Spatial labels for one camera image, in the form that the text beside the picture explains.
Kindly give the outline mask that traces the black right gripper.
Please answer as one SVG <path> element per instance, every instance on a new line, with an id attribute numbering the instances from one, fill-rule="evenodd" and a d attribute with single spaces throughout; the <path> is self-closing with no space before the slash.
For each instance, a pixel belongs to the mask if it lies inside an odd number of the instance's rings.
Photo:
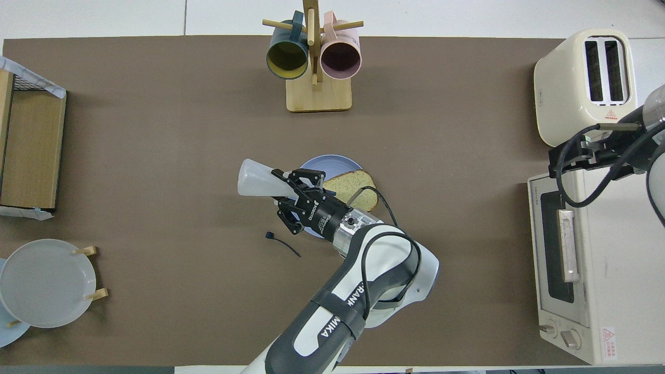
<path id="1" fill-rule="evenodd" d="M 610 134 L 593 141 L 592 131 Z M 614 168 L 618 172 L 647 171 L 647 126 L 645 125 L 592 125 L 582 130 L 582 143 L 573 143 L 564 156 L 562 173 L 577 170 Z M 549 150 L 549 178 L 556 178 L 559 156 L 567 143 Z"/>

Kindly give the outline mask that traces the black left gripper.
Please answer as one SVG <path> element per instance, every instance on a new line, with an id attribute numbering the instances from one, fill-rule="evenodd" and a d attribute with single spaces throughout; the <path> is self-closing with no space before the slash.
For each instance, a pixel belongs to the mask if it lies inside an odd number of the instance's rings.
<path id="1" fill-rule="evenodd" d="M 305 199 L 304 224 L 301 222 L 300 208 L 288 202 L 277 202 L 276 214 L 281 222 L 293 235 L 304 230 L 317 234 L 325 240 L 333 240 L 335 232 L 340 227 L 344 216 L 352 210 L 351 206 L 337 199 L 328 192 L 323 192 L 324 171 L 307 168 L 297 168 L 289 172 L 275 168 L 271 175 L 281 184 L 286 185 L 286 192 L 276 194 L 275 197 L 290 198 L 295 201 L 309 189 L 313 190 Z"/>

